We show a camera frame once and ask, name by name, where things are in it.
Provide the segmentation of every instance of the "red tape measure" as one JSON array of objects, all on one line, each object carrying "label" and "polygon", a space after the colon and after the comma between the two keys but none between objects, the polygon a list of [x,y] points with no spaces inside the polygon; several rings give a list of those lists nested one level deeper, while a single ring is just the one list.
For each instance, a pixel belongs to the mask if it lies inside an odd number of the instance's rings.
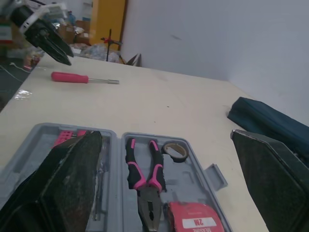
[{"label": "red tape measure", "polygon": [[172,232],[225,232],[217,213],[205,204],[170,202],[168,217]]}]

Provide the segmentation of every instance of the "tool case compartment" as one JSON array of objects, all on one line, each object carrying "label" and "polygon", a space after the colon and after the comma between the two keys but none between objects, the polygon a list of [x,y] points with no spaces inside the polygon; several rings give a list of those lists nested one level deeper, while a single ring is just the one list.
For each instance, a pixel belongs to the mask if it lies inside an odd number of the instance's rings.
[{"label": "tool case compartment", "polygon": [[[200,166],[190,144],[181,138],[140,134],[126,133],[121,140],[121,177],[122,177],[122,217],[124,232],[142,232],[142,223],[138,214],[137,192],[134,189],[129,189],[127,176],[129,170],[126,164],[126,142],[129,138],[135,138],[134,154],[139,167],[144,176],[147,178],[151,169],[151,153],[149,150],[149,142],[155,140],[159,149],[166,142],[176,142],[184,147],[189,156],[183,163],[175,163],[173,159],[163,154],[164,157],[164,179],[167,191],[162,191],[160,197],[162,203],[168,202],[195,202],[207,204],[212,207],[218,214],[221,223],[226,232],[231,232],[231,228],[224,216],[222,209],[219,206],[218,200],[214,195],[214,191],[210,184],[210,180]],[[161,213],[159,232],[169,232],[169,221],[164,213]]]},{"label": "tool case compartment", "polygon": [[[102,156],[105,172],[102,188],[100,220],[94,221],[90,215],[86,228],[88,232],[142,232],[142,223],[138,214],[137,192],[129,189],[126,164],[126,141],[136,139],[135,157],[143,174],[148,175],[151,166],[151,154],[148,148],[150,140],[155,140],[161,150],[166,142],[177,142],[189,153],[183,163],[175,163],[164,154],[164,178],[167,192],[161,192],[162,203],[196,202],[212,207],[219,216],[225,232],[232,232],[228,221],[215,196],[212,180],[200,166],[190,144],[181,138],[140,133],[125,133],[117,138],[111,130],[78,127],[71,125],[42,123],[36,125],[14,154],[10,162],[0,173],[0,209],[16,190],[18,185],[30,176],[43,162],[54,146],[62,131],[100,131],[108,140],[109,148]],[[159,232],[169,232],[169,222],[161,213]]]}]

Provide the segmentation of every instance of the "table surface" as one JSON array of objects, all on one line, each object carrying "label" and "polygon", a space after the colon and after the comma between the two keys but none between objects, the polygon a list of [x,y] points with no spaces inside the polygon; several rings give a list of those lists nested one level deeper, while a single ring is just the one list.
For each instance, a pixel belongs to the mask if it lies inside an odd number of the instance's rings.
[{"label": "table surface", "polygon": [[[110,129],[121,137],[142,132],[182,137],[200,164],[215,163],[228,182],[216,192],[234,232],[267,232],[247,190],[230,139],[238,128],[226,118],[238,97],[249,97],[229,82],[85,58],[66,66],[44,56],[20,89],[31,92],[9,101],[0,113],[0,166],[34,125],[44,122]],[[119,85],[51,81],[53,71],[119,80]]]}]

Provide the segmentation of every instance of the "floor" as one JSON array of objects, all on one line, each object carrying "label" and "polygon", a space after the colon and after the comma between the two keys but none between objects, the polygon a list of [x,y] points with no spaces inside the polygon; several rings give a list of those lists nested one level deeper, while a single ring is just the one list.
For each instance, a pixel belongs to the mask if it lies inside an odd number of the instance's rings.
[{"label": "floor", "polygon": [[11,62],[15,63],[18,67],[23,66],[22,59],[0,58],[0,65],[20,81],[14,79],[2,67],[0,67],[0,111],[5,107],[7,102],[14,96],[16,91],[29,76],[29,73],[10,65]]}]

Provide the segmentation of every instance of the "yellow door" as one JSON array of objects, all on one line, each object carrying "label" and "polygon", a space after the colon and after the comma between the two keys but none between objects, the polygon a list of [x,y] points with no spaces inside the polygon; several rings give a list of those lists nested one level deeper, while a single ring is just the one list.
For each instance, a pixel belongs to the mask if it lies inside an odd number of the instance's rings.
[{"label": "yellow door", "polygon": [[[120,41],[125,17],[126,0],[93,0],[90,24],[90,44],[103,43],[112,29],[112,40]],[[113,44],[111,49],[118,50]]]}]

